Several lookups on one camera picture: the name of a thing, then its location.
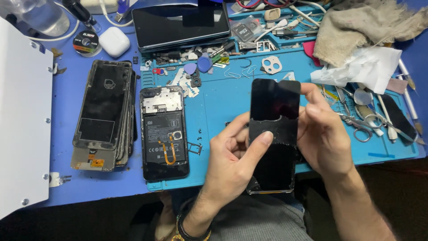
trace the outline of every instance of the tissue paper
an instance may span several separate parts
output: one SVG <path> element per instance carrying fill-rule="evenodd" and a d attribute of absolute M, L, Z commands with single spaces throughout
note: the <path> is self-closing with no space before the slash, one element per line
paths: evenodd
<path fill-rule="evenodd" d="M 344 87 L 348 82 L 363 83 L 378 94 L 385 92 L 389 79 L 398 66 L 401 50 L 386 47 L 358 48 L 345 65 L 325 65 L 311 73 L 312 83 Z"/>

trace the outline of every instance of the gray shirt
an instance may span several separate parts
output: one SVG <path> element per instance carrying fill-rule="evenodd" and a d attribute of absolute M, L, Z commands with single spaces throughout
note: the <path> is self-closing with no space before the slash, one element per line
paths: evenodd
<path fill-rule="evenodd" d="M 210 241 L 313 241 L 303 212 L 268 195 L 239 196 L 212 222 Z"/>

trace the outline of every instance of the man's right hand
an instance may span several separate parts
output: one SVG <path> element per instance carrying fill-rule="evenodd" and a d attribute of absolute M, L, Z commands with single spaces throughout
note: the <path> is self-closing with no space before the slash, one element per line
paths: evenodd
<path fill-rule="evenodd" d="M 351 140 L 340 116 L 330 108 L 315 84 L 302 83 L 301 94 L 309 103 L 299 110 L 297 146 L 324 179 L 346 176 L 354 163 Z"/>

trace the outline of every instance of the white device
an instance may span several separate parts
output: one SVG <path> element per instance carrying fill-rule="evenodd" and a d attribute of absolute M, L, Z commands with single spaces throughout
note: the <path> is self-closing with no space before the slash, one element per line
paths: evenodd
<path fill-rule="evenodd" d="M 119 57 L 128 50 L 129 38 L 118 27 L 110 27 L 99 38 L 101 47 L 112 57 Z"/>
<path fill-rule="evenodd" d="M 3 18 L 0 32 L 2 219 L 49 197 L 54 55 Z"/>
<path fill-rule="evenodd" d="M 84 6 L 91 14 L 102 14 L 99 0 L 80 0 L 82 6 Z M 104 0 L 107 13 L 117 12 L 118 4 L 117 0 Z"/>

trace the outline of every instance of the red wire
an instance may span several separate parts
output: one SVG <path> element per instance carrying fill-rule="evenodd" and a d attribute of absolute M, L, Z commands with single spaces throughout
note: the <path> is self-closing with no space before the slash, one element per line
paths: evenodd
<path fill-rule="evenodd" d="M 285 2 L 285 4 L 283 4 L 283 5 L 275 5 L 275 4 L 271 4 L 270 2 L 268 2 L 268 0 L 263 0 L 263 2 L 264 2 L 265 4 L 267 4 L 267 5 L 272 6 L 272 7 L 281 8 L 281 7 L 285 7 L 285 6 L 287 6 L 287 4 L 290 2 L 290 0 L 287 0 L 287 1 Z"/>
<path fill-rule="evenodd" d="M 250 5 L 250 6 L 245 6 L 245 5 L 242 5 L 242 4 L 241 4 L 241 2 L 240 2 L 239 0 L 236 0 L 236 2 L 239 4 L 239 6 L 241 6 L 241 7 L 245 8 L 245 9 L 249 9 L 249 8 L 254 7 L 254 6 L 255 6 L 255 5 L 257 5 L 260 1 L 261 1 L 261 0 L 258 0 L 255 4 L 252 4 L 252 5 Z"/>

